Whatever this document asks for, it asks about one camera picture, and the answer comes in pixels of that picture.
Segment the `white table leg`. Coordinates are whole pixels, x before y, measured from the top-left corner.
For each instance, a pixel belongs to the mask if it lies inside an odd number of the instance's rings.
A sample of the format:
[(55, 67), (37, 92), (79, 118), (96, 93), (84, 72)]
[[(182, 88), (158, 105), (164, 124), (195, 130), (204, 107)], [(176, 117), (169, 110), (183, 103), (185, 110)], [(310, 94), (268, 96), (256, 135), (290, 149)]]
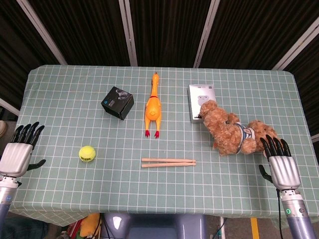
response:
[(220, 228), (218, 233), (218, 239), (225, 239), (225, 222), (227, 221), (226, 218), (220, 217)]

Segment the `white frame bar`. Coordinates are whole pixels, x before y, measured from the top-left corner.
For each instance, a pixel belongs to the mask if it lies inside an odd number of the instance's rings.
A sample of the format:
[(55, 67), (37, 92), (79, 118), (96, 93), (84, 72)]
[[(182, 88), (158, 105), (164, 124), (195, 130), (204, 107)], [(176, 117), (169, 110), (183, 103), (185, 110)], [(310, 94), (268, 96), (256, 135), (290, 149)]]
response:
[(216, 16), (217, 11), (218, 11), (219, 4), (220, 4), (220, 0), (211, 0), (210, 7), (209, 7), (207, 17), (206, 17), (206, 21), (204, 24), (204, 28), (202, 31), (201, 39), (199, 42), (197, 54), (195, 57), (195, 61), (194, 61), (194, 65), (193, 65), (194, 68), (198, 68), (200, 66), (201, 59), (202, 59), (202, 56), (204, 54), (204, 51), (205, 51), (205, 48), (206, 48), (206, 45), (208, 42), (208, 38), (210, 36), (210, 32), (211, 32), (211, 29), (212, 29), (212, 26), (214, 23), (215, 16)]
[(20, 111), (1, 98), (0, 98), (0, 106), (10, 111), (14, 115), (19, 116)]
[(57, 61), (61, 65), (67, 65), (67, 61), (65, 60), (58, 46), (56, 45), (53, 38), (47, 31), (46, 27), (40, 20), (39, 16), (31, 6), (30, 2), (28, 0), (16, 0), (16, 2), (19, 4), (20, 8), (23, 10), (27, 18), (32, 23), (32, 25), (35, 27), (36, 31), (39, 33), (39, 35), (41, 36), (47, 47), (50, 49), (52, 54), (55, 56)]
[(121, 18), (122, 18), (122, 23), (123, 23), (124, 33), (125, 33), (130, 65), (137, 67), (138, 60), (137, 60), (137, 54), (136, 54), (130, 1), (119, 0), (119, 6), (120, 6)]
[(302, 36), (293, 44), (272, 70), (284, 70), (319, 34), (319, 17), (310, 25)]

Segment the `yellow tennis ball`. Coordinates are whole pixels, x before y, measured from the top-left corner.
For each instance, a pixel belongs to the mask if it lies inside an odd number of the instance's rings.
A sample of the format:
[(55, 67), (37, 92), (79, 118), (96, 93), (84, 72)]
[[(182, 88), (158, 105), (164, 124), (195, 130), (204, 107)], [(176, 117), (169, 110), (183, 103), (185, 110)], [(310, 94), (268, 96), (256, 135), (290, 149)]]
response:
[(96, 156), (96, 151), (93, 147), (86, 145), (79, 150), (79, 158), (83, 162), (90, 162)]

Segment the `green grid tablecloth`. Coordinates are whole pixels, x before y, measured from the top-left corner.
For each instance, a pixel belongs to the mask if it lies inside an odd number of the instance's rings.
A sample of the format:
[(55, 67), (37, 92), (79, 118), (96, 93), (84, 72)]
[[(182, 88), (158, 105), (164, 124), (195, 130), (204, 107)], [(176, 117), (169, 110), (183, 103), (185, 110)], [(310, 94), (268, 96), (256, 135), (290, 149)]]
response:
[[(145, 136), (145, 107), (159, 75), (156, 122)], [(299, 188), (319, 221), (319, 165), (294, 76), (286, 71), (44, 65), (31, 70), (17, 123), (45, 126), (10, 211), (65, 226), (93, 212), (197, 213), (276, 219), (275, 187), (260, 174), (260, 153), (220, 156), (201, 123), (190, 120), (187, 90), (211, 84), (217, 103), (242, 124), (261, 120), (284, 139), (298, 164)], [(124, 120), (102, 100), (113, 87), (133, 95)], [(89, 145), (95, 158), (83, 162)], [(195, 166), (142, 168), (142, 158), (194, 159)]]

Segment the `yellow plush toy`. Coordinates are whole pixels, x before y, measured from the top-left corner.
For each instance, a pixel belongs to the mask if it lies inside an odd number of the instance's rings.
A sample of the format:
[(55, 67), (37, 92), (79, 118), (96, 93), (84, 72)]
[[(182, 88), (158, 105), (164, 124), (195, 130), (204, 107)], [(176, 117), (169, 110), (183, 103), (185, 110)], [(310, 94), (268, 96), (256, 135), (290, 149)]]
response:
[(93, 238), (96, 237), (100, 231), (100, 214), (93, 213), (84, 218), (80, 226), (80, 236)]

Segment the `brown teddy bear plush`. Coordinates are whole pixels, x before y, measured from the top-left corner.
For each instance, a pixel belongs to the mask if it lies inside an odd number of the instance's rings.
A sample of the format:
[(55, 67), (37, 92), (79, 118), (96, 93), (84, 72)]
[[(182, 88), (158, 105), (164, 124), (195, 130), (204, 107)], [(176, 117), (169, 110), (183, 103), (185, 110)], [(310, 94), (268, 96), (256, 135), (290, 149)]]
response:
[(213, 148), (218, 149), (221, 156), (262, 152), (264, 146), (260, 139), (278, 136), (271, 126), (260, 120), (243, 125), (236, 114), (228, 113), (214, 100), (203, 103), (199, 115), (214, 138)]

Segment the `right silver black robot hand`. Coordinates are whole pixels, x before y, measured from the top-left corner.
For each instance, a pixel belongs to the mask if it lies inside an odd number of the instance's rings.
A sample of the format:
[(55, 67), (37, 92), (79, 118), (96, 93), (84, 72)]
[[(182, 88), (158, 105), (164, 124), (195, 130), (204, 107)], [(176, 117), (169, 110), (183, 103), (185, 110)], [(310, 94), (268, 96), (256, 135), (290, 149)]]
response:
[(268, 174), (264, 166), (259, 165), (262, 177), (271, 182), (280, 191), (299, 188), (301, 185), (300, 174), (287, 142), (284, 139), (279, 140), (268, 134), (266, 138), (260, 138), (260, 141), (264, 147), (264, 155), (271, 171)]

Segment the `red package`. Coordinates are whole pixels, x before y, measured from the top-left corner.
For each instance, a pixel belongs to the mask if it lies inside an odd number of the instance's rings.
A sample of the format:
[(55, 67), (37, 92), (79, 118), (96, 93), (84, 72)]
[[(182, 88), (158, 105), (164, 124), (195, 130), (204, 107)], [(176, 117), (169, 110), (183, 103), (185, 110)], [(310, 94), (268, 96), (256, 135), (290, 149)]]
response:
[(69, 225), (66, 233), (69, 236), (70, 239), (75, 239), (78, 231), (80, 230), (82, 219), (78, 220), (77, 222), (74, 222)]

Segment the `black cardboard box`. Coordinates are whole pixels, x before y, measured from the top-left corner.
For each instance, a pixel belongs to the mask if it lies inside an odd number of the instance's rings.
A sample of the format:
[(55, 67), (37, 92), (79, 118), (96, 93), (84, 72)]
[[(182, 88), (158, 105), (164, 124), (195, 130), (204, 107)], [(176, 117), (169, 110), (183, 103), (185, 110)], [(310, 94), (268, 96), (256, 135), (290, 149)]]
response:
[(133, 95), (113, 87), (101, 102), (105, 112), (124, 120), (134, 105)]

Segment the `wooden drumstick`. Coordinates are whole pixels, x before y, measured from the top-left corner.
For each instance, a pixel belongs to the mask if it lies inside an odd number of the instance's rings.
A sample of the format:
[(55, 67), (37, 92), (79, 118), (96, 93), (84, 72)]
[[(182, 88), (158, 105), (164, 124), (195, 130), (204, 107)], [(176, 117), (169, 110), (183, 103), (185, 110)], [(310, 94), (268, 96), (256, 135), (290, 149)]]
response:
[(142, 162), (164, 162), (164, 163), (195, 163), (194, 159), (171, 159), (171, 158), (142, 158)]
[(195, 166), (196, 163), (187, 162), (172, 162), (172, 163), (155, 163), (155, 164), (142, 164), (142, 168), (152, 168), (152, 167), (184, 167), (184, 166)]

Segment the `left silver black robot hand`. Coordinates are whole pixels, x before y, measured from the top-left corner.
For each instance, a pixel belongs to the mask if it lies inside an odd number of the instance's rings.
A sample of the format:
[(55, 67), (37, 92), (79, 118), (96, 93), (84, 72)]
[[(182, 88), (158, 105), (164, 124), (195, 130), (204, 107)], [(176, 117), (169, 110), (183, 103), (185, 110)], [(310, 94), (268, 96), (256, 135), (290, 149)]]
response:
[(0, 159), (0, 174), (7, 177), (21, 177), (27, 171), (41, 167), (46, 160), (31, 164), (30, 159), (41, 132), (45, 126), (34, 124), (20, 125), (15, 129), (11, 141), (6, 145)]

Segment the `blue-grey robot torso base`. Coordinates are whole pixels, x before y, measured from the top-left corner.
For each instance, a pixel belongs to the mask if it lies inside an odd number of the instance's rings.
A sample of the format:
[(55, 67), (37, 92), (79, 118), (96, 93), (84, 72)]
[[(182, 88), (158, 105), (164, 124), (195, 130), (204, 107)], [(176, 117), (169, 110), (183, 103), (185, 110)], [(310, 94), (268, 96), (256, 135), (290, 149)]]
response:
[(100, 239), (207, 239), (205, 215), (108, 213)]

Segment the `white earbuds box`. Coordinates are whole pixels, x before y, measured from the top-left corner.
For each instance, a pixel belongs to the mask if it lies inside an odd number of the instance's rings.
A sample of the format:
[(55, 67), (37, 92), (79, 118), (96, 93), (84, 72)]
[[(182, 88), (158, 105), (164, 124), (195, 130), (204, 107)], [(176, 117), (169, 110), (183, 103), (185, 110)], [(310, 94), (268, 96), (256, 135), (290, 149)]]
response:
[(193, 84), (188, 87), (188, 99), (190, 107), (190, 120), (192, 123), (202, 122), (200, 116), (201, 106), (209, 101), (216, 100), (213, 85)]

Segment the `yellow floor tape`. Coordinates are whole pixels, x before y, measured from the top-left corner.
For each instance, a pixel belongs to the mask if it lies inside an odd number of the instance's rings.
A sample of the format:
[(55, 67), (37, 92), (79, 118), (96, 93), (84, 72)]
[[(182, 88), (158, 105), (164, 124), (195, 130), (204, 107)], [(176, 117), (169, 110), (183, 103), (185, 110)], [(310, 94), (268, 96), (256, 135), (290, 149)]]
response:
[(257, 218), (252, 217), (250, 218), (250, 221), (251, 221), (252, 238), (260, 239)]

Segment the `orange rubber chicken toy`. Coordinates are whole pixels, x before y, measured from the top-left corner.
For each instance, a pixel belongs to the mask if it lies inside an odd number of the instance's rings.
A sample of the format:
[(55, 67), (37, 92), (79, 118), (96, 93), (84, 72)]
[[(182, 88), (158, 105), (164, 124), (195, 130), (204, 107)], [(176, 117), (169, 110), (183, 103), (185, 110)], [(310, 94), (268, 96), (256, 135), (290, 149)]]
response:
[(152, 77), (152, 91), (145, 107), (145, 136), (150, 136), (149, 126), (152, 121), (156, 122), (155, 138), (160, 136), (160, 124), (161, 124), (161, 103), (158, 97), (158, 85), (159, 75), (157, 72)]

